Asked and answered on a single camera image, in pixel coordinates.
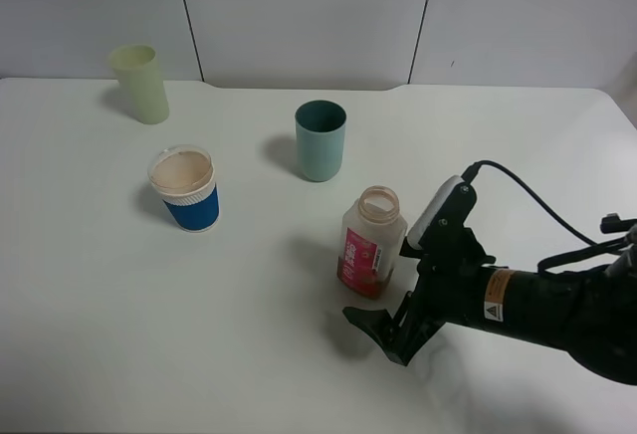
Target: cup rim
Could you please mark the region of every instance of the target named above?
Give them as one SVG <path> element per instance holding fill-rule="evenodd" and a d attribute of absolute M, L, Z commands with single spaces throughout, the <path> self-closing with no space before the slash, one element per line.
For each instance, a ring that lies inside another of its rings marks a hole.
<path fill-rule="evenodd" d="M 208 160 L 210 167 L 208 168 L 208 170 L 206 170 L 206 173 L 201 176 L 201 178 L 187 185 L 182 185 L 180 187 L 166 187 L 157 183 L 152 177 L 152 172 L 154 171 L 154 169 L 166 158 L 170 157 L 171 155 L 174 155 L 175 153 L 180 153 L 180 152 L 200 153 L 206 157 L 206 160 Z M 157 192 L 164 195 L 169 195 L 171 197 L 181 198 L 181 197 L 189 197 L 191 195 L 194 195 L 200 192 L 201 190 L 204 190 L 207 186 L 209 186 L 210 183 L 212 183 L 212 181 L 214 180 L 215 167 L 214 167 L 214 164 L 212 163 L 212 159 L 210 158 L 210 154 L 205 149 L 199 147 L 198 145 L 183 143 L 183 144 L 173 145 L 171 147 L 164 148 L 159 153 L 157 153 L 154 157 L 152 157 L 152 159 L 150 160 L 150 163 L 148 164 L 147 174 L 148 174 L 148 180 L 150 181 L 150 184 L 154 187 L 154 189 Z M 180 189 L 185 189 L 188 187 L 197 186 L 204 179 L 207 179 L 207 180 L 203 183 L 203 185 L 200 187 L 197 187 L 194 190 L 189 190 L 187 192 L 182 192 L 182 193 L 171 193 L 172 190 L 180 190 Z"/>
<path fill-rule="evenodd" d="M 115 62 L 116 57 L 120 53 L 123 53 L 124 51 L 132 51 L 132 50 L 144 50 L 144 51 L 150 50 L 151 57 L 147 61 L 144 61 L 143 63 L 140 63 L 140 64 L 136 64 L 134 66 L 122 66 Z M 118 48 L 115 48 L 112 51 L 110 51 L 110 53 L 108 54 L 108 63 L 113 69 L 117 71 L 136 71 L 152 63 L 156 58 L 157 58 L 157 51 L 155 51 L 155 49 L 152 46 L 149 46 L 147 44 L 126 44 L 124 46 L 119 46 Z"/>
<path fill-rule="evenodd" d="M 342 122 L 340 123 L 340 125 L 337 128 L 334 128 L 332 130 L 328 130 L 328 131 L 324 131 L 324 130 L 311 130 L 310 128 L 305 127 L 302 123 L 299 122 L 299 110 L 301 110 L 302 108 L 310 105 L 310 104 L 315 104 L 315 103 L 328 103 L 330 106 L 333 106 L 335 108 L 337 108 L 338 110 L 340 110 L 342 112 Z M 330 135 L 331 133 L 335 133 L 338 130 L 341 130 L 343 127 L 345 127 L 345 123 L 347 122 L 347 112 L 345 111 L 344 108 L 342 108 L 341 105 L 333 102 L 333 101 L 327 101 L 325 99 L 317 99 L 314 101 L 307 101 L 306 103 L 301 104 L 296 112 L 295 112 L 295 122 L 297 123 L 297 127 L 302 128 L 303 130 L 305 130 L 306 132 L 309 133 L 313 133 L 316 135 Z"/>

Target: red label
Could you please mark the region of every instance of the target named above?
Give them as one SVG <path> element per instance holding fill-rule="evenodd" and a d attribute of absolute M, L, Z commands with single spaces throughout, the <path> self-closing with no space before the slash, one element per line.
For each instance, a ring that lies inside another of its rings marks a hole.
<path fill-rule="evenodd" d="M 348 228 L 341 272 L 343 282 L 363 295 L 377 296 L 380 289 L 377 271 L 381 253 L 378 245 Z"/>

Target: paper cup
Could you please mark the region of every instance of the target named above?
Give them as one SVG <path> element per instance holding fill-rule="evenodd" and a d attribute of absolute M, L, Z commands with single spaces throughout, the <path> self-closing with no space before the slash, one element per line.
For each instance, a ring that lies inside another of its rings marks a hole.
<path fill-rule="evenodd" d="M 302 173 L 314 182 L 330 180 L 342 164 L 345 110 L 329 101 L 312 101 L 297 109 L 295 119 Z"/>
<path fill-rule="evenodd" d="M 196 145 L 176 145 L 157 154 L 148 178 L 177 224 L 203 232 L 219 219 L 219 197 L 210 155 Z"/>

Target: robotic arm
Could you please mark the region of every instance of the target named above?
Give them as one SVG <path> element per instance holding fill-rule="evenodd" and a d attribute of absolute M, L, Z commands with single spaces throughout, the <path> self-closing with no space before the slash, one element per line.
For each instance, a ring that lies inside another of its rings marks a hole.
<path fill-rule="evenodd" d="M 471 182 L 480 166 L 512 176 L 564 227 L 591 246 L 541 261 L 536 273 L 495 266 L 464 226 L 476 204 Z M 609 215 L 603 233 L 625 237 L 595 244 L 561 220 L 514 174 L 477 162 L 445 182 L 409 231 L 400 255 L 420 259 L 418 281 L 394 317 L 387 310 L 348 307 L 347 320 L 367 333 L 390 360 L 407 365 L 444 323 L 482 329 L 567 351 L 591 371 L 637 385 L 637 220 Z M 603 254 L 612 265 L 580 272 L 548 269 Z"/>

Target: orange sticker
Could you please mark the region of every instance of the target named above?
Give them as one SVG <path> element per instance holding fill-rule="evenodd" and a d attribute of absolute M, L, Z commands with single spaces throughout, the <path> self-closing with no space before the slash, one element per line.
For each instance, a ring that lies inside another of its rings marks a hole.
<path fill-rule="evenodd" d="M 505 320 L 504 301 L 505 291 L 515 270 L 499 269 L 492 273 L 485 290 L 484 316 L 492 322 Z"/>

